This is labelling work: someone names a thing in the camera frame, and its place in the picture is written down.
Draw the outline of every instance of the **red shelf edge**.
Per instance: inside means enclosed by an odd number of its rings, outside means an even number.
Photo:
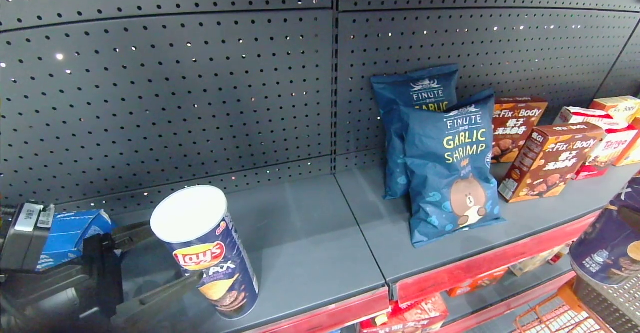
[[[518,263],[578,238],[600,211],[581,217],[533,237],[492,249],[459,262],[434,269],[396,283],[401,304],[444,292],[481,274]]]
[[[492,319],[505,315],[518,307],[521,307],[535,299],[539,299],[547,294],[557,291],[564,283],[569,282],[571,278],[576,276],[576,272],[569,271],[558,278],[555,278],[547,283],[539,285],[533,289],[530,289],[518,296],[508,299],[494,306],[482,310],[469,317],[455,321],[454,323],[443,326],[438,333],[461,333],[470,331],[471,329],[480,326],[481,324],[488,322]]]
[[[382,287],[339,303],[251,330],[254,333],[323,333],[389,309],[389,289]]]

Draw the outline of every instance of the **blue chip bag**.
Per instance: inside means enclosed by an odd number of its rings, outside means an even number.
[[[403,107],[411,185],[411,243],[421,247],[460,229],[503,221],[490,173],[494,90],[445,112]]]
[[[375,100],[386,130],[386,183],[384,199],[409,192],[405,164],[404,125],[398,107],[443,112],[455,105],[458,65],[447,64],[407,74],[371,77]]]

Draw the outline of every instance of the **blue box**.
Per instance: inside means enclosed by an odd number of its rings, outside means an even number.
[[[112,220],[102,209],[55,213],[36,270],[50,269],[82,256],[85,238],[111,233],[113,229]]]

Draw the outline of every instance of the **brown bear cartoon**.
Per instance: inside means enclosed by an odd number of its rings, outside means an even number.
[[[480,221],[487,213],[486,201],[485,190],[473,174],[456,180],[451,187],[451,209],[459,217],[457,224],[460,227]]]

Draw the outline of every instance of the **gray plastic basket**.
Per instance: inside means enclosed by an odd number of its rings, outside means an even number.
[[[590,310],[617,333],[640,333],[640,276],[620,285],[603,285],[584,274],[576,263],[577,274],[573,290]]]

